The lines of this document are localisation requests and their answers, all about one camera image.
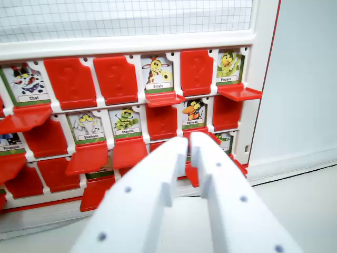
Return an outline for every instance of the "screw hole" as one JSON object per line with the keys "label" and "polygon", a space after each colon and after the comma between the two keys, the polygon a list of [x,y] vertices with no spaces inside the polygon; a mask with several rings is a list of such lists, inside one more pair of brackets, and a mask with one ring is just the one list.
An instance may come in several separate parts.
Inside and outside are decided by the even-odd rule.
{"label": "screw hole", "polygon": [[99,241],[104,241],[106,239],[106,234],[101,232],[99,235],[98,235],[98,240]]}
{"label": "screw hole", "polygon": [[130,191],[131,191],[131,187],[130,186],[125,187],[125,192],[126,193],[129,193]]}
{"label": "screw hole", "polygon": [[246,196],[241,196],[240,197],[241,202],[248,202],[248,198]]}
{"label": "screw hole", "polygon": [[283,247],[281,245],[276,245],[275,246],[275,251],[278,252],[278,253],[283,253],[284,252]]}

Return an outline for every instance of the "cartoon giraffe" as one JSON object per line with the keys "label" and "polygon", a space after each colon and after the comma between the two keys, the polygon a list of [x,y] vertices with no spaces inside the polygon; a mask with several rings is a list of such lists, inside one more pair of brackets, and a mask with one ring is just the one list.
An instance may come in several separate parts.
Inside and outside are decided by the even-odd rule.
{"label": "cartoon giraffe", "polygon": [[165,71],[162,70],[162,67],[169,67],[169,64],[166,63],[161,63],[160,60],[157,59],[158,56],[156,57],[151,57],[151,64],[145,64],[144,66],[142,66],[142,69],[148,69],[150,68],[150,72],[148,74],[148,78],[147,78],[147,83],[146,84],[151,84],[154,82],[154,78],[156,75],[161,74],[163,76],[163,79],[165,81],[170,81],[172,80],[172,73],[169,71]]}

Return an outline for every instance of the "white surface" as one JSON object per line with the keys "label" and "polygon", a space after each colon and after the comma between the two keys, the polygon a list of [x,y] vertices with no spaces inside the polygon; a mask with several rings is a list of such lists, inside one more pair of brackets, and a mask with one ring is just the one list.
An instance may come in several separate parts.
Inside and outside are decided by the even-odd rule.
{"label": "white surface", "polygon": [[154,252],[164,208],[172,206],[176,178],[185,173],[187,146],[186,138],[170,139],[115,183],[71,252]]}
{"label": "white surface", "polygon": [[[337,247],[337,167],[254,187],[280,223],[306,253],[330,253]],[[69,252],[88,219],[53,230],[0,241],[1,252]],[[212,252],[206,201],[176,198],[164,211],[160,253]]]}
{"label": "white surface", "polygon": [[[252,145],[251,179],[337,163],[336,8],[330,0],[281,3]],[[313,18],[317,11],[324,15]],[[318,48],[328,53],[314,60]]]}
{"label": "white surface", "polygon": [[252,0],[0,1],[0,41],[248,30]]}
{"label": "white surface", "polygon": [[190,147],[201,197],[207,199],[214,252],[302,252],[217,143],[194,132]]}

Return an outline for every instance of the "cartoon caterpillar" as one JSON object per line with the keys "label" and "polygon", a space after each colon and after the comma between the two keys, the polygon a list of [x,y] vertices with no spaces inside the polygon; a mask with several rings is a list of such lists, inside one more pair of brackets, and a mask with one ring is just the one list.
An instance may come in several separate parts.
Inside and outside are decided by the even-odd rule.
{"label": "cartoon caterpillar", "polygon": [[231,76],[240,69],[241,54],[225,52],[221,56],[221,66],[217,67],[216,77]]}
{"label": "cartoon caterpillar", "polygon": [[138,124],[139,120],[133,119],[133,117],[131,117],[132,113],[134,113],[134,111],[131,108],[123,108],[120,118],[116,114],[115,116],[118,118],[118,121],[115,123],[115,128],[117,130],[123,130]]}
{"label": "cartoon caterpillar", "polygon": [[199,120],[201,119],[199,111],[204,105],[205,103],[201,99],[190,100],[187,102],[187,107],[183,110],[183,113],[189,116],[189,120]]}
{"label": "cartoon caterpillar", "polygon": [[221,142],[230,140],[229,138],[223,138],[220,133],[216,133],[215,137],[217,137]]}
{"label": "cartoon caterpillar", "polygon": [[150,68],[146,84],[153,83],[155,76],[159,74],[161,74],[163,76],[163,79],[167,82],[172,80],[172,73],[166,70],[162,70],[162,67],[169,67],[170,65],[166,63],[162,64],[161,61],[157,59],[157,57],[158,56],[150,57],[151,64],[145,64],[144,66],[142,66],[142,69]]}

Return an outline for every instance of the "white wall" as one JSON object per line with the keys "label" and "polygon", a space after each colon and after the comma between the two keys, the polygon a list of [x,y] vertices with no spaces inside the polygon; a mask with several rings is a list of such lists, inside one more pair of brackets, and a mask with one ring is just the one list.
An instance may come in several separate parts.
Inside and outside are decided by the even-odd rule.
{"label": "white wall", "polygon": [[282,1],[250,179],[337,163],[336,9],[334,0]]}

